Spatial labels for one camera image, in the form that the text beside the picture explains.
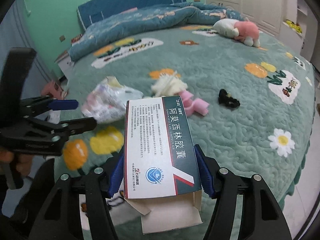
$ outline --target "blue gripper pad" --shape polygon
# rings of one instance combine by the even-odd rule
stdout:
[[[79,103],[77,100],[54,100],[48,104],[48,107],[53,111],[58,110],[74,110],[77,109]]]
[[[110,175],[109,189],[108,189],[108,194],[110,198],[112,198],[113,195],[119,191],[119,188],[123,179],[123,165],[124,165],[124,155],[122,154],[113,172]]]
[[[198,163],[199,175],[201,180],[201,185],[205,193],[209,195],[210,198],[214,197],[214,188],[213,188],[213,177],[205,163],[204,159],[202,158],[201,153],[198,150],[197,146],[194,146],[196,159]]]

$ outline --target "bolt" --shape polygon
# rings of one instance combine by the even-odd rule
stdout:
[[[101,172],[103,172],[103,168],[101,168],[101,167],[98,167],[98,168],[94,169],[94,173],[95,174],[100,174]]]
[[[224,174],[224,175],[228,174],[229,172],[226,168],[221,168],[219,171],[221,174]]]
[[[253,178],[256,180],[256,181],[260,181],[262,178],[260,175],[258,174],[254,174]]]
[[[51,140],[52,140],[53,142],[59,141],[59,140],[60,140],[60,136],[59,136],[59,135],[56,135],[56,136],[52,137]]]
[[[69,175],[68,174],[62,174],[60,179],[62,180],[67,180],[69,178]]]

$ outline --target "wall outlet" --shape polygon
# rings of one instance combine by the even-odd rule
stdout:
[[[64,35],[62,35],[62,36],[59,37],[59,40],[60,40],[61,42],[63,42],[65,39],[66,39],[66,38],[65,38]]]

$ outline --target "blue comforter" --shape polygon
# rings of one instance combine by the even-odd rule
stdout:
[[[130,35],[175,25],[213,25],[223,18],[243,20],[237,11],[197,2],[155,5],[134,12],[116,14],[88,27],[81,42],[71,47],[69,55],[73,61],[77,61],[111,42]]]

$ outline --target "person's hand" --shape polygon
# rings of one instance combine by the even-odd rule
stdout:
[[[13,161],[14,154],[3,148],[0,148],[0,161],[10,163]],[[33,155],[19,154],[16,170],[23,176],[28,176],[31,170]]]

